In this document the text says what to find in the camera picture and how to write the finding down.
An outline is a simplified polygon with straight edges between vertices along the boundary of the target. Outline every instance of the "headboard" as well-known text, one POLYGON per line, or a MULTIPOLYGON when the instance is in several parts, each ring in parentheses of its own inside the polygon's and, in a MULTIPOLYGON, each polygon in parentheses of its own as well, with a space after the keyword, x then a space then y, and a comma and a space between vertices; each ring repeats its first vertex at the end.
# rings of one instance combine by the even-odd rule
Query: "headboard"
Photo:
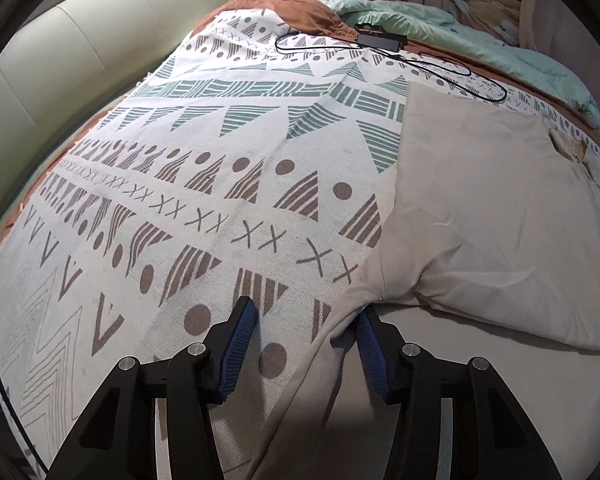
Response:
POLYGON ((53 147, 228 0, 64 0, 0 54, 0 216, 53 147))

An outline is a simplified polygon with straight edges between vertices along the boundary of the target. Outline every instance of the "round metal joint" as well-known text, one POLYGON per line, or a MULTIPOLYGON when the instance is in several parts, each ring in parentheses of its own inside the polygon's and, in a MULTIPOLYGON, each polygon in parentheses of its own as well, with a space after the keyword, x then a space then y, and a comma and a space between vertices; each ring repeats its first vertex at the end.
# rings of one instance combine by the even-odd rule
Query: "round metal joint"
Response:
POLYGON ((187 352, 189 352, 191 355, 200 355, 203 354, 206 350, 206 346, 204 346, 204 344, 202 343, 193 343, 191 345, 189 345, 189 348, 187 348, 187 352))
POLYGON ((420 347, 416 343, 407 343, 402 347, 402 353, 409 357, 416 357, 420 353, 420 347))
POLYGON ((136 364, 136 360, 133 359, 132 357, 123 357, 122 359, 120 359, 120 361, 118 362, 118 368, 120 368, 121 370, 131 370, 131 368, 133 368, 136 364))
POLYGON ((477 368, 478 370, 486 370, 490 366, 489 362, 484 357, 477 357, 471 362, 472 365, 474 365, 474 368, 477 368))

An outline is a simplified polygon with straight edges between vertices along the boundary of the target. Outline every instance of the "bed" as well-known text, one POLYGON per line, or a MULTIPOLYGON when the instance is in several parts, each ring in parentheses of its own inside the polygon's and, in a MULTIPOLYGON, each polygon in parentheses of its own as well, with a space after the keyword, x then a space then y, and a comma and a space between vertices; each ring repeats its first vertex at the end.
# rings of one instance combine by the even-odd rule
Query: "bed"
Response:
MULTIPOLYGON (((314 356, 394 206, 410 84, 547 117, 600 180, 599 133, 550 92, 435 45, 400 62, 354 40, 318 0, 232 0, 22 190, 0 229, 0 378, 46 466, 121 357, 171 357, 245 294, 258 331, 211 411, 226 478, 382 478, 397 412, 355 346, 334 351, 337 388, 314 356)), ((487 356, 564 479, 600 462, 600 349, 418 306, 382 317, 439 358, 487 356)), ((160 403, 155 428, 168 478, 160 403)))

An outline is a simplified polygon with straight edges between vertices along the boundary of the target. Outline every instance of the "power cord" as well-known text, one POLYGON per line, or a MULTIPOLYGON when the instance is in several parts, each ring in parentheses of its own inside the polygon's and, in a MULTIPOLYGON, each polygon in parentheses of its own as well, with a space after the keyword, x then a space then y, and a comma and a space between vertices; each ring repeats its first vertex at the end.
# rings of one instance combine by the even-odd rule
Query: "power cord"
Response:
POLYGON ((476 74, 474 72, 472 72, 472 70, 467 67, 466 65, 457 62, 454 59, 451 59, 449 57, 444 57, 444 56, 434 56, 433 54, 430 54, 429 52, 427 53, 423 53, 426 54, 426 56, 430 56, 436 59, 439 59, 440 61, 443 62, 448 62, 453 64, 454 66, 462 66, 464 69, 466 69, 466 73, 462 73, 462 72, 458 72, 456 70, 453 70, 449 67, 443 66, 443 65, 439 65, 437 63, 433 63, 430 61, 423 61, 423 60, 416 60, 416 59, 406 59, 404 58, 400 53, 398 54, 391 54, 389 52, 386 52, 384 50, 380 50, 379 48, 373 48, 373 47, 365 47, 365 48, 361 48, 359 46, 357 46, 355 43, 350 42, 350 41, 346 41, 346 40, 339 40, 339 41, 343 41, 346 43, 350 43, 351 46, 333 46, 333 45, 317 45, 317 46, 292 46, 292 47, 287 47, 287 46, 280 46, 280 42, 283 40, 286 40, 286 38, 290 38, 292 36, 296 36, 300 34, 300 32, 298 30, 295 30, 293 32, 290 32, 288 34, 284 34, 283 36, 279 36, 276 38, 276 41, 274 42, 274 46, 276 48, 277 53, 279 54, 284 54, 285 52, 296 52, 298 50, 370 50, 371 52, 374 52, 375 54, 379 54, 380 56, 383 57, 387 57, 389 59, 393 59, 394 61, 400 62, 400 63, 404 63, 408 66, 411 66, 413 68, 416 68, 418 70, 422 70, 423 72, 428 73, 429 75, 433 75, 437 78, 440 78, 442 80, 444 80, 446 83, 448 83, 448 85, 453 88, 459 88, 464 92, 467 92, 469 95, 472 95, 478 99, 482 99, 483 101, 486 101, 488 103, 493 103, 493 104, 499 104, 501 102, 504 102, 507 99, 507 89, 504 88, 503 85, 501 85, 499 82, 494 81, 493 79, 490 79, 486 76, 480 75, 480 74, 476 74), (484 79, 485 81, 488 81, 489 83, 495 85, 497 88, 500 89, 500 91, 502 92, 502 97, 499 97, 497 99, 494 99, 490 96, 485 96, 485 95, 481 95, 479 92, 473 90, 472 88, 469 88, 467 86, 461 85, 451 79, 449 79, 448 77, 446 77, 445 75, 442 75, 441 73, 435 72, 434 70, 431 70, 429 68, 427 68, 428 66, 433 66, 436 67, 439 70, 443 70, 445 72, 449 72, 451 74, 454 75, 459 75, 459 76, 463 76, 463 77, 469 77, 472 75, 478 76, 482 79, 484 79))

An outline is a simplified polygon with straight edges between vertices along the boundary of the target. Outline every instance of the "white patterned fabric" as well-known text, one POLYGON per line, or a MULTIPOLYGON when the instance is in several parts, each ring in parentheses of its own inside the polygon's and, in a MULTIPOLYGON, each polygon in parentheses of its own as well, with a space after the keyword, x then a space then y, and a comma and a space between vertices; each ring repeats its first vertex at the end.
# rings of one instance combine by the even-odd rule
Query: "white patterned fabric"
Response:
MULTIPOLYGON (((241 294, 260 323, 235 393, 211 419, 224 471, 248 462, 392 209, 407 82, 471 98, 331 38, 298 34, 286 48, 325 48, 279 53, 274 40, 288 31, 270 10, 240 10, 187 38, 63 158, 3 244, 0 375, 47 465, 121 357, 172 357, 241 294)), ((585 137, 507 89, 501 106, 585 137)), ((156 431, 168 478, 161 403, 156 431)))

